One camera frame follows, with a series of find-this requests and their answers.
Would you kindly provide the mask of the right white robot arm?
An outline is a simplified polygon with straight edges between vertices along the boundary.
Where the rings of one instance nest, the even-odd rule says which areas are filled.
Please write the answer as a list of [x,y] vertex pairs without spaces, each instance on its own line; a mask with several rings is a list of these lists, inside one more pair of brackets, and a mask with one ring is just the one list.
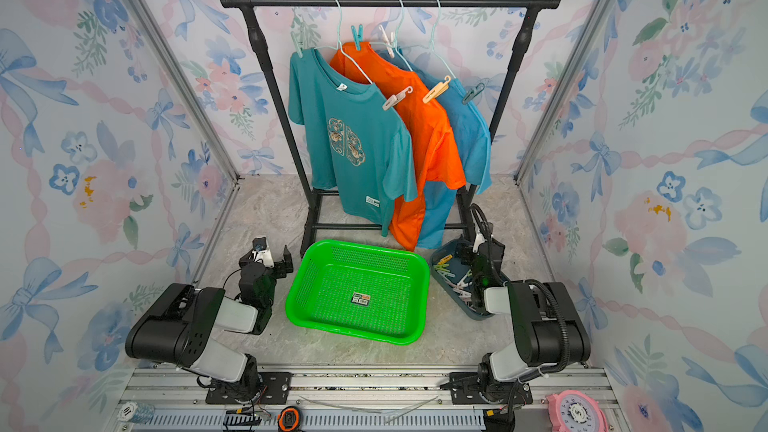
[[477,383],[527,383],[587,362],[590,338],[564,284],[509,280],[498,268],[502,257],[495,240],[471,245],[460,239],[453,253],[467,268],[457,288],[468,297],[468,308],[482,317],[507,315],[512,325],[511,344],[483,357]]

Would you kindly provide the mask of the light teal wire hanger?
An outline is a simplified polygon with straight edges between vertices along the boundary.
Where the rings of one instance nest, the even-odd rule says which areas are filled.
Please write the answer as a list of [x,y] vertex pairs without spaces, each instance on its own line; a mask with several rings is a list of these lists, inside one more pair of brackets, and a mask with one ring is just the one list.
[[437,12],[436,12],[435,20],[433,22],[433,25],[430,31],[429,41],[426,45],[417,45],[417,48],[421,48],[425,51],[425,53],[423,54],[424,57],[429,56],[430,58],[438,59],[443,64],[444,68],[447,70],[448,76],[452,80],[455,80],[456,74],[453,72],[448,62],[439,53],[437,53],[435,49],[436,32],[437,32],[437,27],[440,23],[441,12],[442,12],[440,0],[435,0],[435,2],[437,3]]

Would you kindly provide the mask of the dark teal clothespin bin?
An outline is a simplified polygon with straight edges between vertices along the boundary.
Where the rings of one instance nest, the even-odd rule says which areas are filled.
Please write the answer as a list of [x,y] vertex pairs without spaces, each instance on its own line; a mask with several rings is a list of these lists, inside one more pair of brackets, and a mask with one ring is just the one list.
[[467,240],[451,240],[432,254],[431,275],[470,319],[483,321],[492,314],[478,311],[473,305],[472,255],[472,246]]

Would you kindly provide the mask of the beige clothespin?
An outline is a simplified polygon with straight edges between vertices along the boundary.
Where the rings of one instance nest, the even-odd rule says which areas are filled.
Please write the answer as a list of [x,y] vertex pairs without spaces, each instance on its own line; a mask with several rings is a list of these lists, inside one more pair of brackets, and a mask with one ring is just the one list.
[[452,78],[449,75],[446,75],[442,81],[438,81],[422,98],[422,102],[424,104],[429,103],[430,101],[433,101],[437,99],[440,95],[442,95],[446,90],[450,88]]

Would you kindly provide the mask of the teal t-shirt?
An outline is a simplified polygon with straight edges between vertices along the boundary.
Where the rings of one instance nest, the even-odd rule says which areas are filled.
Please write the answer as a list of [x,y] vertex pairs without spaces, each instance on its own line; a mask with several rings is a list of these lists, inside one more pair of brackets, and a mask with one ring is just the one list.
[[[392,59],[385,60],[401,67]],[[413,67],[412,69],[430,89],[438,81],[443,80]],[[490,134],[482,116],[471,106],[464,105],[462,98],[463,90],[459,87],[458,81],[451,80],[450,88],[435,100],[444,107],[453,129],[466,185],[472,184],[484,188],[490,185]],[[401,120],[395,110],[391,114]],[[411,202],[418,197],[418,190],[410,133],[401,120],[401,127],[397,132],[384,132],[382,138],[388,142],[390,151],[394,154],[394,157],[387,162],[388,169],[383,184],[389,188],[400,188],[400,195],[396,200],[401,198]],[[444,226],[455,200],[456,190],[448,188],[441,182],[426,183],[424,188],[426,214],[416,248],[436,248],[441,245]]]

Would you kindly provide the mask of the orange t-shirt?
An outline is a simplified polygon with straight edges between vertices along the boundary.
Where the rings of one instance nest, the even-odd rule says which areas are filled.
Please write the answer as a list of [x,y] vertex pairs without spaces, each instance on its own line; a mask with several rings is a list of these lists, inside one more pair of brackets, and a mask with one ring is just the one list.
[[334,55],[330,66],[355,82],[370,79],[385,97],[412,91],[394,106],[411,136],[412,156],[418,197],[406,202],[399,198],[389,226],[404,248],[416,248],[426,214],[424,188],[427,182],[441,182],[452,190],[466,185],[463,166],[447,113],[437,100],[425,103],[430,88],[405,66],[385,60],[368,42],[355,46],[348,42]]

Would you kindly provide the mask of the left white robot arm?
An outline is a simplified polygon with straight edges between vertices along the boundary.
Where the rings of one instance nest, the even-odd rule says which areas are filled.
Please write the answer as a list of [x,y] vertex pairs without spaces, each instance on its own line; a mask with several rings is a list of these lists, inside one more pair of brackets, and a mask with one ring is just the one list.
[[173,364],[213,382],[255,389],[255,358],[225,346],[211,334],[216,329],[262,334],[272,317],[277,282],[293,271],[288,248],[277,260],[267,239],[257,237],[238,260],[235,298],[228,297],[222,287],[173,283],[131,328],[125,351],[134,359]]

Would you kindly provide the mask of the off-white clothespin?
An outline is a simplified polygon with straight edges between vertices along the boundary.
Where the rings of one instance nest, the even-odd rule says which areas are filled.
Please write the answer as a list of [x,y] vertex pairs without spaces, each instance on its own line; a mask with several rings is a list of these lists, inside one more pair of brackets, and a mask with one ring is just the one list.
[[413,92],[412,86],[407,86],[401,91],[390,95],[382,105],[383,110],[394,110],[395,107],[400,104],[405,98],[407,98]]

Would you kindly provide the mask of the white clothespin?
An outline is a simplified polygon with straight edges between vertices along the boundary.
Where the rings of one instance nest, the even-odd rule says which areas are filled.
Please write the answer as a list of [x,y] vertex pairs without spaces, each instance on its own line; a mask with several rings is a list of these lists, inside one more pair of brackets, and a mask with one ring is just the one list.
[[394,35],[393,34],[388,35],[386,29],[383,27],[382,24],[378,26],[378,29],[380,32],[381,39],[385,44],[389,57],[394,58],[395,52],[396,52],[396,46],[394,44]]

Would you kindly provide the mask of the pale green clothespin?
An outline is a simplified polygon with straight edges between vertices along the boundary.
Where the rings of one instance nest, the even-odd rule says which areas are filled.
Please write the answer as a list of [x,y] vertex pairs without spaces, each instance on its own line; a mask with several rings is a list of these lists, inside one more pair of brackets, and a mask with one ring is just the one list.
[[291,40],[295,49],[295,53],[299,58],[302,58],[304,55],[305,47],[305,41],[304,36],[301,30],[300,26],[294,26],[290,32]]

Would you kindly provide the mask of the bright teal clothespin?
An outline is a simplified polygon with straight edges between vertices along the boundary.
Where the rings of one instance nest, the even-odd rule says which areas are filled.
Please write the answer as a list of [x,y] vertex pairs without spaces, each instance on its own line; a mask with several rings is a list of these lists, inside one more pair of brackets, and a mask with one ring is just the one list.
[[352,32],[352,35],[353,35],[353,42],[354,42],[354,45],[355,45],[355,49],[357,51],[361,51],[362,50],[362,44],[365,42],[364,27],[363,27],[363,25],[362,24],[358,24],[357,26],[352,26],[351,27],[351,32]]

